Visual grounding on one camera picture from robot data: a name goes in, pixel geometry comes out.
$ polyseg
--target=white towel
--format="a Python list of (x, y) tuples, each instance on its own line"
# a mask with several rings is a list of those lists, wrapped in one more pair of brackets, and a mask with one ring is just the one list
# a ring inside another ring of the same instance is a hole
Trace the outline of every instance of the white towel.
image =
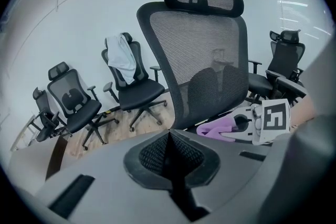
[(134, 79), (137, 63), (123, 34), (107, 37), (108, 65), (117, 68), (127, 84), (131, 84)]

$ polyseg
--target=chair seat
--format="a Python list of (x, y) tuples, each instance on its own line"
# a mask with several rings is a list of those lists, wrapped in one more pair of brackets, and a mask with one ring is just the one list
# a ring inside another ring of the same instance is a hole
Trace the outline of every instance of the chair seat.
[(68, 118), (67, 129), (75, 133), (85, 127), (98, 114), (101, 103), (89, 100), (80, 110)]
[(51, 134), (53, 133), (54, 128), (52, 126), (49, 127), (44, 127), (36, 136), (36, 141), (37, 142), (42, 142), (45, 139), (49, 138)]
[(248, 74), (248, 90), (260, 96), (269, 97), (272, 93), (273, 85), (266, 77), (249, 73)]
[(119, 91), (119, 103), (122, 110), (140, 108), (164, 92), (164, 87), (158, 82), (147, 79), (132, 87)]

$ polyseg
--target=chair base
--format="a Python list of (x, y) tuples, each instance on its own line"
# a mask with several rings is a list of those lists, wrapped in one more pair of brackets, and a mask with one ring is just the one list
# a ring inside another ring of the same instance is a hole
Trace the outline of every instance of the chair base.
[(86, 144), (87, 140), (90, 138), (90, 136), (91, 136), (91, 134), (92, 134), (93, 132), (96, 133), (98, 139), (100, 140), (100, 142), (101, 142), (103, 145), (107, 144), (106, 142), (103, 141), (103, 139), (101, 138), (100, 133), (99, 133), (99, 131), (98, 131), (98, 128), (99, 128), (100, 126), (105, 125), (105, 124), (107, 124), (107, 123), (109, 123), (109, 122), (111, 122), (111, 121), (115, 121), (116, 124), (119, 123), (119, 121), (118, 121), (117, 119), (115, 119), (115, 118), (112, 118), (112, 119), (109, 119), (109, 120), (105, 120), (105, 121), (100, 122), (100, 120), (102, 119), (102, 117), (106, 118), (106, 114), (105, 114), (105, 113), (101, 113), (101, 114), (98, 116), (98, 118), (97, 118), (94, 122), (93, 122), (93, 121), (89, 122), (90, 127), (87, 128), (88, 133), (87, 133), (87, 135), (86, 135), (86, 137), (85, 137), (85, 139), (84, 139), (84, 142), (83, 142), (83, 144), (82, 144), (82, 146), (83, 146), (83, 148), (84, 148), (85, 151), (88, 150), (88, 147), (85, 146), (85, 144)]
[(158, 101), (158, 102), (152, 102), (149, 103), (147, 105), (142, 106), (141, 108), (139, 108), (139, 111), (137, 112), (137, 114), (135, 115), (135, 117), (133, 118), (131, 124), (130, 124), (130, 132), (134, 132), (134, 123), (136, 122), (136, 120), (140, 117), (140, 115), (144, 112), (147, 111), (153, 118), (155, 118), (157, 120), (157, 124), (158, 125), (162, 125), (162, 121), (154, 115), (153, 111), (150, 109), (150, 107), (157, 105), (157, 104), (162, 104), (164, 103), (164, 106), (167, 106), (167, 101), (166, 100), (162, 100), (162, 101)]

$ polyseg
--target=white wall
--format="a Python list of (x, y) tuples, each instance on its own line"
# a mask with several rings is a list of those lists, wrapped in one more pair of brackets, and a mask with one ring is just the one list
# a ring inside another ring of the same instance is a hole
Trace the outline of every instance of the white wall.
[[(95, 85), (102, 103), (101, 111), (117, 106), (114, 99), (102, 92), (103, 86), (114, 81), (101, 58), (104, 38), (128, 31), (139, 41), (142, 58), (150, 78), (150, 66), (157, 61), (142, 34), (136, 12), (147, 2), (163, 0), (22, 0), (6, 26), (4, 61), (0, 74), (0, 104), (11, 113), (0, 131), (1, 161), (6, 167), (9, 149), (15, 137), (38, 112), (32, 92), (36, 87), (47, 89), (49, 68), (65, 61), (76, 68), (83, 87)], [(166, 87), (162, 74), (160, 82)], [(49, 96), (52, 109), (57, 106)]]

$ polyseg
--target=chair armrest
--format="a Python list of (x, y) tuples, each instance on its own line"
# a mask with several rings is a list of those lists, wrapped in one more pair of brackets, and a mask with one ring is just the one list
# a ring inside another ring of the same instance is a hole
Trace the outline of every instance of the chair armrest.
[(45, 113), (44, 109), (41, 110), (35, 117), (35, 120), (38, 118), (38, 117), (41, 117), (41, 115), (43, 115)]
[(91, 86), (88, 88), (88, 91), (93, 91), (96, 88), (96, 86)]
[(91, 86), (91, 87), (89, 87), (87, 90), (88, 90), (88, 91), (91, 91), (93, 97), (94, 97), (97, 101), (99, 101), (99, 100), (98, 100), (98, 97), (96, 96), (96, 93), (95, 93), (95, 91), (94, 91), (95, 88), (96, 88), (96, 86)]
[(281, 75), (281, 74), (279, 74), (279, 73), (270, 71), (270, 70), (266, 70), (265, 72), (266, 72), (266, 74), (268, 74), (268, 75), (270, 75), (270, 76), (272, 76), (272, 77), (275, 77), (275, 78), (279, 78), (279, 77), (281, 77), (281, 78), (285, 78), (285, 76), (283, 76), (283, 75)]
[(257, 62), (257, 61), (253, 61), (253, 60), (248, 60), (249, 62), (253, 63), (253, 74), (256, 74), (257, 73), (257, 68), (258, 68), (258, 65), (262, 65), (261, 62)]
[(292, 92), (295, 92), (298, 96), (302, 98), (307, 95), (307, 90), (304, 87), (289, 79), (279, 77), (276, 80), (276, 84), (281, 85)]
[(52, 127), (56, 128), (56, 124), (54, 122), (52, 122), (50, 119), (48, 119), (48, 117), (45, 114), (42, 114), (41, 117), (43, 117)]
[(109, 92), (112, 95), (112, 97), (115, 99), (115, 101), (117, 103), (119, 103), (118, 97), (116, 96), (116, 94), (112, 90), (112, 85), (113, 85), (113, 82), (106, 83), (104, 88), (103, 88), (103, 92)]
[(159, 67), (159, 66), (150, 67), (149, 69), (156, 70), (156, 71), (161, 71), (161, 67)]
[(58, 115), (59, 111), (57, 111), (57, 113), (52, 117), (51, 121), (55, 121), (56, 119), (58, 119)]
[(159, 82), (158, 71), (161, 70), (161, 67), (159, 67), (159, 66), (154, 66), (154, 67), (150, 67), (150, 69), (154, 70), (155, 81), (156, 81), (156, 82)]
[(248, 60), (249, 62), (251, 62), (251, 63), (255, 63), (255, 64), (257, 64), (257, 65), (262, 65), (262, 63), (261, 62), (258, 62), (258, 61), (253, 61), (253, 60)]
[(113, 85), (113, 82), (106, 83), (104, 88), (103, 88), (103, 92), (108, 92), (108, 91), (112, 90), (112, 85)]

